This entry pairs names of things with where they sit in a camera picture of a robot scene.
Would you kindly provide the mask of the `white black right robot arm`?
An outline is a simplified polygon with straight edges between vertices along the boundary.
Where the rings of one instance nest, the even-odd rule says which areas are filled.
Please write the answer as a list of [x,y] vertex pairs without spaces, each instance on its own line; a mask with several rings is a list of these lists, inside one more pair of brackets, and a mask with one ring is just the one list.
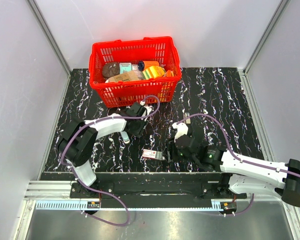
[[228,174],[228,180],[217,186],[217,192],[223,198],[248,193],[270,195],[300,208],[299,160],[291,158],[287,163],[264,161],[204,145],[189,135],[172,137],[166,144],[170,162],[192,162],[202,172]]

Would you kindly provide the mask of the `red white staple box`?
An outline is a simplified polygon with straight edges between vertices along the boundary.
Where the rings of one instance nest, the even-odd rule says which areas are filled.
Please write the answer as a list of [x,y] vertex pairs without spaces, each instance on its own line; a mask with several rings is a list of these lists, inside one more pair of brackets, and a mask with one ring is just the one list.
[[163,153],[161,151],[155,151],[155,150],[149,150],[149,149],[144,149],[142,151],[142,157],[148,158],[148,159],[159,160],[159,161],[165,160],[165,157],[163,156]]

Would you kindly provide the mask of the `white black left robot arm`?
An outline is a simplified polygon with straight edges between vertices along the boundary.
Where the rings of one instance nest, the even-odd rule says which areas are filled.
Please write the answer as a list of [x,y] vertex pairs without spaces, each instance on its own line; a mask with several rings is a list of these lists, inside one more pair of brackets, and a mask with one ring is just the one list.
[[82,183],[81,192],[88,198],[97,195],[97,176],[92,170],[90,157],[95,142],[114,133],[120,133],[125,142],[129,135],[140,137],[148,124],[147,117],[153,109],[138,102],[124,110],[95,120],[73,120],[63,131],[57,143],[60,161],[72,167]]

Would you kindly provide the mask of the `white silver staple remover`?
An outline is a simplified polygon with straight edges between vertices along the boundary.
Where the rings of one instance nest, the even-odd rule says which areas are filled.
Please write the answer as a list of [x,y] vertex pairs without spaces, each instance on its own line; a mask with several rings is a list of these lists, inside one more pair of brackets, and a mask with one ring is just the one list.
[[129,144],[129,143],[130,143],[130,138],[129,138],[128,133],[125,132],[125,131],[122,131],[120,134],[121,134],[121,137],[122,137],[122,139],[123,139],[123,142],[124,142],[125,144]]

